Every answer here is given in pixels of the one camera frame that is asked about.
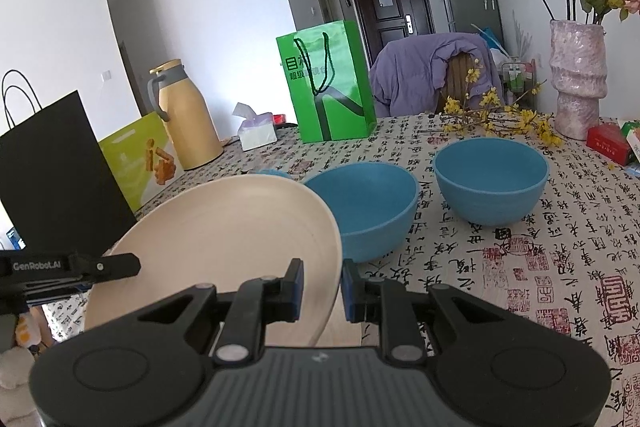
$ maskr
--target pink ceramic vase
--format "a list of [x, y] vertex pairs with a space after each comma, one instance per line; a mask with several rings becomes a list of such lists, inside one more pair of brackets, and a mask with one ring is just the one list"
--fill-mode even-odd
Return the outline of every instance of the pink ceramic vase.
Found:
[[600, 99], [607, 96], [604, 29], [595, 24], [551, 21], [551, 83], [558, 90], [558, 133], [587, 140], [600, 123]]

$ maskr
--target beige thermos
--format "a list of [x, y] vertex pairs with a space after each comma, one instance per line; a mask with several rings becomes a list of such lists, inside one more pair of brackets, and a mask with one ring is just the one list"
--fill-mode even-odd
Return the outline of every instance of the beige thermos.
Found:
[[222, 154], [222, 145], [202, 93], [184, 72], [179, 59], [149, 71], [149, 99], [164, 121], [184, 169], [194, 169]]

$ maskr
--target tablecloth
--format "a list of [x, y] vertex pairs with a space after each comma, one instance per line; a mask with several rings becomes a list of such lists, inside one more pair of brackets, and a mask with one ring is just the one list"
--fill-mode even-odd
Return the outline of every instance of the tablecloth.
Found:
[[[431, 159], [458, 139], [434, 116], [390, 118], [369, 139], [302, 144], [295, 129], [278, 142], [243, 153], [238, 143], [218, 160], [187, 172], [138, 213], [183, 190], [256, 168], [278, 168], [302, 180], [357, 161], [410, 170], [421, 192], [405, 242], [361, 265], [372, 277], [399, 280], [412, 291], [449, 283], [593, 346], [610, 367], [612, 391], [598, 427], [640, 427], [640, 193], [638, 182], [584, 143], [545, 148], [551, 175], [540, 203], [521, 222], [486, 228], [462, 221], [443, 200]], [[82, 330], [86, 295], [48, 306], [57, 335]]]

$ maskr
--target beige plate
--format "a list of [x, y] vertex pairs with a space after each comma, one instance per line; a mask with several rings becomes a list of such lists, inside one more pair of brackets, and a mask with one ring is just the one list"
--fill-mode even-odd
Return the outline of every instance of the beige plate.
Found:
[[329, 208], [304, 185], [277, 176], [223, 178], [187, 190], [135, 225], [112, 253], [132, 252], [138, 276], [96, 285], [87, 328], [201, 282], [229, 292], [264, 275], [282, 277], [304, 261], [300, 320], [267, 327], [275, 346], [313, 346], [334, 306], [342, 265], [340, 232]]

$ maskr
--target purple jacket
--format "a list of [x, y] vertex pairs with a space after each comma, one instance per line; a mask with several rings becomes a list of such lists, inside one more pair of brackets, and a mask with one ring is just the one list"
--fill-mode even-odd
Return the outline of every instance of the purple jacket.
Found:
[[470, 90], [470, 105], [477, 107], [482, 93], [492, 86], [502, 100], [502, 83], [489, 46], [470, 33], [416, 35], [389, 42], [369, 71], [378, 118], [436, 111], [438, 89], [447, 78], [447, 61], [460, 53], [479, 58], [484, 68]]

